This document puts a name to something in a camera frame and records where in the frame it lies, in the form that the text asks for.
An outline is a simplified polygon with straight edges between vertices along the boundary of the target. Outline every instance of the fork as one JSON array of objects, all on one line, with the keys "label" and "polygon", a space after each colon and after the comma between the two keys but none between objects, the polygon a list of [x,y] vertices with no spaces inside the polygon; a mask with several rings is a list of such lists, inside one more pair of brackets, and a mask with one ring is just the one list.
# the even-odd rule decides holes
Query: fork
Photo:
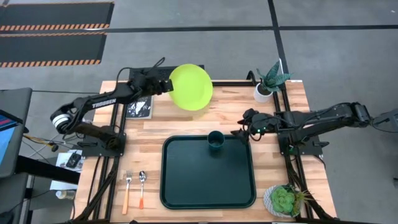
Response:
[{"label": "fork", "polygon": [[125,215],[127,214],[127,208],[129,207],[129,187],[130,187],[130,182],[132,178],[132,171],[127,170],[126,171],[126,193],[124,194],[124,203],[123,203],[123,209],[122,209],[122,214]]}]

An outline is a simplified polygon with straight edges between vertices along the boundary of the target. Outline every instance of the table leg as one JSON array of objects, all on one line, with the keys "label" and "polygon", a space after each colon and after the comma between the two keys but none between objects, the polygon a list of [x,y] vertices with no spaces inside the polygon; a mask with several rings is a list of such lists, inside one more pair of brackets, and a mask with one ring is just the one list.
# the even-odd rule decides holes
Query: table leg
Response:
[{"label": "table leg", "polygon": [[78,184],[80,174],[68,169],[53,166],[28,157],[18,156],[16,173],[25,172],[30,175],[59,180],[66,183]]}]

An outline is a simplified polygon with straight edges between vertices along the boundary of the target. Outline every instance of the orange handle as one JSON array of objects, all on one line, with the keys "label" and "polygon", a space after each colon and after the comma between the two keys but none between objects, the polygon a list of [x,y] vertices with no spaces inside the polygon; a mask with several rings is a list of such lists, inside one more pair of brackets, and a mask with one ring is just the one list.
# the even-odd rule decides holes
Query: orange handle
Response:
[{"label": "orange handle", "polygon": [[126,192],[124,193],[124,203],[123,203],[122,215],[127,214],[128,207],[129,207],[129,189],[126,188]]},{"label": "orange handle", "polygon": [[141,197],[141,199],[139,200],[139,209],[143,208],[144,208],[144,198]]}]

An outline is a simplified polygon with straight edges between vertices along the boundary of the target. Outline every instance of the green tray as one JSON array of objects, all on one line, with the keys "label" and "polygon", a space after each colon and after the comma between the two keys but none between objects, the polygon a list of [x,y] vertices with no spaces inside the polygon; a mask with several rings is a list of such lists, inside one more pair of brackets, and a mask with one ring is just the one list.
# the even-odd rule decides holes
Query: green tray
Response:
[{"label": "green tray", "polygon": [[172,136],[163,145],[160,200],[169,209],[247,208],[256,199],[250,145],[226,135],[210,151],[207,136]]}]

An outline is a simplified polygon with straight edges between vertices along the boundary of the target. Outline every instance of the potted plant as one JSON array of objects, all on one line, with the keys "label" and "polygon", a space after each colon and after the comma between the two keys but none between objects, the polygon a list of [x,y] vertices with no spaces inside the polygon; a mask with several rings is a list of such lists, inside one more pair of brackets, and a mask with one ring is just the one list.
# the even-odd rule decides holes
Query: potted plant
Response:
[{"label": "potted plant", "polygon": [[261,77],[261,82],[254,89],[254,99],[259,103],[267,102],[273,92],[279,91],[279,85],[285,83],[292,76],[292,74],[283,72],[278,75],[279,62],[272,66],[267,75],[262,75],[258,68],[256,70]]},{"label": "potted plant", "polygon": [[264,205],[267,210],[278,217],[296,217],[301,207],[307,203],[308,192],[301,192],[290,184],[274,185],[264,194]]}]

